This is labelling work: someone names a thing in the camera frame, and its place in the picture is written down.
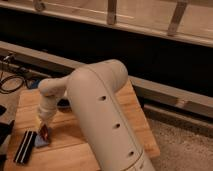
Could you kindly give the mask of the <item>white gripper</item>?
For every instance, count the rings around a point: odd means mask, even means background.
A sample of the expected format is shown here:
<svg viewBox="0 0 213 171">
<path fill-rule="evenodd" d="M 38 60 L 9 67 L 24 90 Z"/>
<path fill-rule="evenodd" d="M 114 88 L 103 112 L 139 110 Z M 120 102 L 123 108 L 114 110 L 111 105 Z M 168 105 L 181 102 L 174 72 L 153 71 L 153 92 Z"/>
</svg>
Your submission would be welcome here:
<svg viewBox="0 0 213 171">
<path fill-rule="evenodd" d="M 38 105 L 38 114 L 36 116 L 36 124 L 46 125 L 48 134 L 52 134 L 50 123 L 57 112 L 57 100 L 55 98 L 42 98 Z"/>
</svg>

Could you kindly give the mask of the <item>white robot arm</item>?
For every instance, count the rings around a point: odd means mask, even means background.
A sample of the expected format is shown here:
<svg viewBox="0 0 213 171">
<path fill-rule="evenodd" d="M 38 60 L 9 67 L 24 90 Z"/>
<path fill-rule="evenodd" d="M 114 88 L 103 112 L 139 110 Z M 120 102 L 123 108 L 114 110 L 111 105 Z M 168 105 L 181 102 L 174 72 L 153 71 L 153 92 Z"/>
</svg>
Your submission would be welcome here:
<svg viewBox="0 0 213 171">
<path fill-rule="evenodd" d="M 112 59 L 42 80 L 38 126 L 50 124 L 66 97 L 102 171 L 156 171 L 116 98 L 127 79 L 125 65 Z"/>
</svg>

